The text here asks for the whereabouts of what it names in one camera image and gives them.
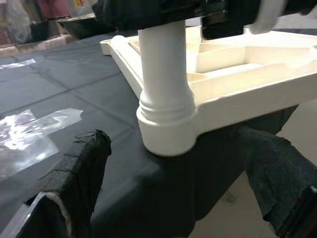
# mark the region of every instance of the white cylindrical post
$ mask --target white cylindrical post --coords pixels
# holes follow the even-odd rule
[[[159,155],[182,154],[196,141],[184,21],[140,30],[139,42],[144,88],[137,117],[143,142]]]

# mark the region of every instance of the clear plastic tape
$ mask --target clear plastic tape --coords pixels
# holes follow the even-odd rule
[[[0,120],[0,181],[58,152],[48,135],[81,120],[64,109],[35,119],[30,110]]]
[[[36,61],[34,59],[29,59],[29,60],[21,61],[18,63],[3,64],[3,65],[0,65],[0,70],[23,67],[23,66],[30,65],[33,63],[36,63]]]

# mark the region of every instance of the dark gray surface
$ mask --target dark gray surface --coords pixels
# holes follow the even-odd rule
[[[0,231],[20,206],[23,191],[61,158],[74,136],[96,128],[112,140],[112,155],[91,220],[98,238],[185,237],[242,172],[243,159],[235,157],[234,141],[228,136],[232,127],[200,136],[193,150],[178,160],[163,159],[145,149],[136,118],[138,99],[99,45],[111,37],[100,35],[1,59],[2,63],[37,62],[0,72],[0,82],[7,85],[0,87],[2,116],[25,109],[37,118],[65,108],[83,113],[80,122],[50,135],[59,153],[0,183]],[[277,133],[288,115],[277,112],[248,121],[248,126]]]

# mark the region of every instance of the white plastic frame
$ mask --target white plastic frame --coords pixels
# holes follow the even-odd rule
[[[316,36],[247,32],[204,41],[183,22],[139,36],[101,47],[140,99],[143,142],[155,154],[180,155],[202,133],[317,98]]]

